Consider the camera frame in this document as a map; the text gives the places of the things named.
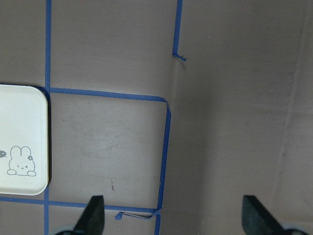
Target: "bunny face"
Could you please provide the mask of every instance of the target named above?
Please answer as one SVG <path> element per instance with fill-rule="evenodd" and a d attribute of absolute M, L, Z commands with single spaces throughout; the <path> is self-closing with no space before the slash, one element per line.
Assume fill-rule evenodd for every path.
<path fill-rule="evenodd" d="M 9 162 L 9 175 L 35 176 L 35 163 L 29 147 L 14 146 L 11 148 L 11 160 Z"/>

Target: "cartoon bunny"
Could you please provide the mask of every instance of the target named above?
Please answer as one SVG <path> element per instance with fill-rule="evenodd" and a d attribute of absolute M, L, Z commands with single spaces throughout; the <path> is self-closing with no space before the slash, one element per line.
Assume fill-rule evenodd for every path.
<path fill-rule="evenodd" d="M 9 161 L 9 175 L 35 176 L 35 163 L 29 147 L 14 146 L 11 148 L 11 160 Z"/>

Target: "bunny illustration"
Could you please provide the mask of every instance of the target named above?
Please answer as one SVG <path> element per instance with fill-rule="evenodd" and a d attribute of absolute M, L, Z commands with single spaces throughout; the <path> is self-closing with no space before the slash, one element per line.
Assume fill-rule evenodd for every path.
<path fill-rule="evenodd" d="M 9 175 L 35 176 L 35 163 L 29 147 L 14 146 L 11 148 L 11 160 L 9 162 Z"/>

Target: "bunny ear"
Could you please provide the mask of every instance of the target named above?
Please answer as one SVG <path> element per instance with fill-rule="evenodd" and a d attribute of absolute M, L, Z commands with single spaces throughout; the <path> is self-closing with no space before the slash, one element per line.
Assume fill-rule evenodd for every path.
<path fill-rule="evenodd" d="M 27 146 L 24 146 L 23 148 L 21 148 L 21 156 L 25 158 L 28 158 L 29 156 L 31 156 L 30 148 Z"/>
<path fill-rule="evenodd" d="M 11 157 L 12 158 L 18 158 L 18 157 L 20 157 L 22 155 L 22 150 L 21 150 L 20 147 L 14 146 L 14 147 L 11 148 L 11 152 L 10 153 L 11 153 Z"/>

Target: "blue painter's tape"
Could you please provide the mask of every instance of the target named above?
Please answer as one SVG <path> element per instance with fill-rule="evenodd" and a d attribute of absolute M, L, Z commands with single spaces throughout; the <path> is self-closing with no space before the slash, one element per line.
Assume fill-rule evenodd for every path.
<path fill-rule="evenodd" d="M 49 234 L 49 187 L 44 191 L 44 234 Z"/>
<path fill-rule="evenodd" d="M 46 0 L 45 7 L 45 89 L 50 91 L 51 80 L 51 0 Z"/>
<path fill-rule="evenodd" d="M 49 201 L 49 205 L 59 207 L 77 207 L 77 208 L 85 208 L 87 206 L 86 203 L 57 202 L 57 201 Z"/>
<path fill-rule="evenodd" d="M 157 215 L 156 216 L 155 235 L 160 234 L 160 227 L 161 227 L 161 215 Z"/>
<path fill-rule="evenodd" d="M 156 209 L 152 208 L 140 208 L 140 207 L 119 207 L 119 206 L 104 206 L 104 209 L 111 211 L 127 211 L 127 212 L 143 212 L 154 213 Z"/>
<path fill-rule="evenodd" d="M 186 61 L 186 59 L 185 59 L 183 56 L 180 56 L 180 55 L 178 54 L 179 35 L 180 35 L 180 22 L 181 22 L 181 14 L 182 14 L 182 3 L 183 3 L 183 0 L 177 0 L 172 55 L 173 55 L 174 57 L 176 57 L 176 58 L 179 58 L 179 59 L 182 60 L 182 61 Z"/>
<path fill-rule="evenodd" d="M 162 97 L 153 96 L 153 95 L 142 95 L 142 94 L 124 94 L 124 93 L 78 90 L 78 89 L 55 88 L 55 87 L 51 87 L 50 92 L 62 93 L 62 94 L 81 94 L 81 95 L 101 96 L 101 97 L 120 98 L 120 99 L 166 102 L 166 100 L 163 99 Z"/>
<path fill-rule="evenodd" d="M 157 200 L 157 208 L 158 209 L 161 209 L 162 205 L 163 205 L 165 171 L 166 171 L 168 143 L 169 143 L 169 139 L 170 139 L 171 118 L 172 118 L 171 111 L 170 111 L 169 107 L 167 107 L 165 130 L 164 130 L 164 141 L 163 141 L 163 152 L 162 152 L 162 161 L 161 161 L 160 187 L 159 187 L 159 191 L 158 191 L 158 200 Z"/>
<path fill-rule="evenodd" d="M 0 201 L 2 201 L 2 202 L 28 203 L 28 204 L 37 204 L 37 205 L 43 205 L 44 204 L 43 200 L 12 198 L 12 197 L 0 197 Z"/>
<path fill-rule="evenodd" d="M 125 216 L 130 216 L 130 217 L 134 217 L 134 218 L 138 218 L 138 219 L 151 219 L 152 217 L 155 217 L 157 215 L 160 215 L 160 210 L 156 210 L 153 214 L 151 215 L 140 215 L 140 214 L 133 214 L 133 213 L 128 213 L 128 212 L 119 212 L 116 214 L 115 219 L 116 220 L 121 220 L 123 215 Z"/>
<path fill-rule="evenodd" d="M 34 86 L 34 88 L 37 88 L 39 91 L 43 92 L 43 93 L 47 93 L 48 91 L 45 89 L 45 87 L 38 87 L 38 86 Z"/>

